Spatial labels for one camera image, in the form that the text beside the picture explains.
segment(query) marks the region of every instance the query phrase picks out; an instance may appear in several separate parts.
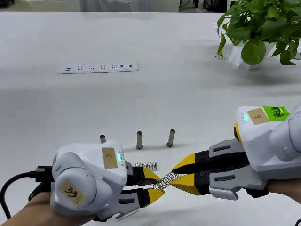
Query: human arm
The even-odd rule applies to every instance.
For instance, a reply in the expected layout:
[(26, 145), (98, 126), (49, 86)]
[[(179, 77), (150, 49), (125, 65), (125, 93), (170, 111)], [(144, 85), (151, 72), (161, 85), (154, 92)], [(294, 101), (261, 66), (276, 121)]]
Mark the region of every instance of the human arm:
[(290, 180), (272, 180), (267, 184), (267, 190), (283, 194), (301, 204), (301, 178)]
[(50, 208), (50, 193), (40, 193), (1, 226), (80, 226), (95, 216), (64, 217)]

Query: power strip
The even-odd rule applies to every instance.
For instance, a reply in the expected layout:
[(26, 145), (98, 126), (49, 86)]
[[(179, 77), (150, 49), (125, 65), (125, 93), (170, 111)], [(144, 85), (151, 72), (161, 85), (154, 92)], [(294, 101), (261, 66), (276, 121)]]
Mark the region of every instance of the power strip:
[(58, 69), (56, 74), (76, 73), (101, 73), (101, 72), (133, 72), (138, 71), (138, 63), (126, 64), (87, 64), (87, 65), (65, 65)]

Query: green led light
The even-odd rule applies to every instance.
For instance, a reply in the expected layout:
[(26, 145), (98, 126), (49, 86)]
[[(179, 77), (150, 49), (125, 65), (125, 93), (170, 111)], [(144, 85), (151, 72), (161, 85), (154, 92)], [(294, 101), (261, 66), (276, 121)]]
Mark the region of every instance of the green led light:
[(117, 160), (121, 162), (121, 155), (119, 153), (117, 154)]
[(244, 114), (244, 120), (249, 121), (249, 116), (247, 114)]

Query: metal pin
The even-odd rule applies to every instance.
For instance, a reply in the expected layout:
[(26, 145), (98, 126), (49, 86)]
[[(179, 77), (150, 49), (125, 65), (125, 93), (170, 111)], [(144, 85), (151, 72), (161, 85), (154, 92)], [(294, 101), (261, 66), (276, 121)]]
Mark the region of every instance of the metal pin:
[(102, 135), (100, 135), (100, 143), (104, 143), (105, 142), (105, 135), (104, 134), (102, 134)]
[(138, 131), (137, 132), (137, 145), (136, 145), (136, 149), (137, 150), (141, 150), (143, 148), (142, 146), (142, 132)]
[(172, 148), (174, 146), (173, 141), (174, 141), (174, 134), (175, 134), (175, 130), (171, 129), (170, 133), (169, 133), (169, 138), (168, 138), (168, 142), (166, 143), (166, 146), (168, 148)]

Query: metal spring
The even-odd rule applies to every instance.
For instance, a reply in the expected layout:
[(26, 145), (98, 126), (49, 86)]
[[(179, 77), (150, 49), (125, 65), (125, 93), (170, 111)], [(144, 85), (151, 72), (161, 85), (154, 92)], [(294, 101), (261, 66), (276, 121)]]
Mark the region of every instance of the metal spring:
[(145, 168), (148, 168), (151, 171), (156, 171), (158, 169), (158, 163), (157, 162), (136, 162), (135, 166), (145, 167)]
[(159, 190), (164, 190), (168, 186), (170, 186), (170, 183), (178, 178), (180, 178), (180, 175), (177, 175), (174, 172), (170, 172), (166, 176), (164, 176), (161, 180), (159, 180), (157, 183), (153, 185), (153, 188), (159, 189)]

